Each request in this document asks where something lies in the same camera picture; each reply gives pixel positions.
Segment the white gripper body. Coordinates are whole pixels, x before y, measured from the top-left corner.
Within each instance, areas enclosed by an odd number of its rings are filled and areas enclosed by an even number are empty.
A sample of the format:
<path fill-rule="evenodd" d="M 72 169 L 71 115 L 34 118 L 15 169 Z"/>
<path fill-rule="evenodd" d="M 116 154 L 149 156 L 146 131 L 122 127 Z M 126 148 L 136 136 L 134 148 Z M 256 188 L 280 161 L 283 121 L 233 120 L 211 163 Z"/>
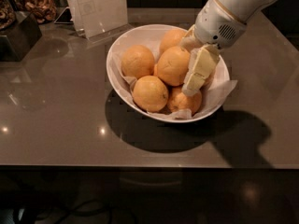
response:
<path fill-rule="evenodd" d="M 218 0 L 208 0 L 194 24 L 194 36 L 203 44 L 219 49 L 231 47 L 246 31 L 247 25 L 236 20 Z"/>

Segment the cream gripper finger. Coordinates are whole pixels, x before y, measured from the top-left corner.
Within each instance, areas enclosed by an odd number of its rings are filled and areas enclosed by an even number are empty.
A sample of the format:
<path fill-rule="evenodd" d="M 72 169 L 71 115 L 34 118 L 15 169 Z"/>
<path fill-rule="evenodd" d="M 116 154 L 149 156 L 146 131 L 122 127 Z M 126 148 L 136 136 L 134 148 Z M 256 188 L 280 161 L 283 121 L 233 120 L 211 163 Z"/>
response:
<path fill-rule="evenodd" d="M 206 80 L 215 71 L 219 60 L 220 52 L 213 45 L 204 45 L 199 49 L 193 49 L 182 92 L 187 96 L 194 96 L 199 92 Z"/>
<path fill-rule="evenodd" d="M 200 42 L 194 35 L 194 26 L 192 26 L 185 36 L 183 36 L 179 42 L 179 45 L 185 48 L 187 51 L 192 51 L 193 49 L 199 49 L 203 46 L 203 43 Z"/>

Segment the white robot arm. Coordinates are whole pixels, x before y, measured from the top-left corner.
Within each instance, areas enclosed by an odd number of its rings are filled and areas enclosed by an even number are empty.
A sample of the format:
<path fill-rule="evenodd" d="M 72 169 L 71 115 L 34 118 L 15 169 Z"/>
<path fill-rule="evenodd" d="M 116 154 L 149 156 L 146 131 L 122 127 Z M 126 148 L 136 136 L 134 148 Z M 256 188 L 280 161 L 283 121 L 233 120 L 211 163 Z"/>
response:
<path fill-rule="evenodd" d="M 277 0 L 208 0 L 180 45 L 192 54 L 182 91 L 195 95 L 215 70 L 220 52 L 242 36 L 248 21 Z"/>

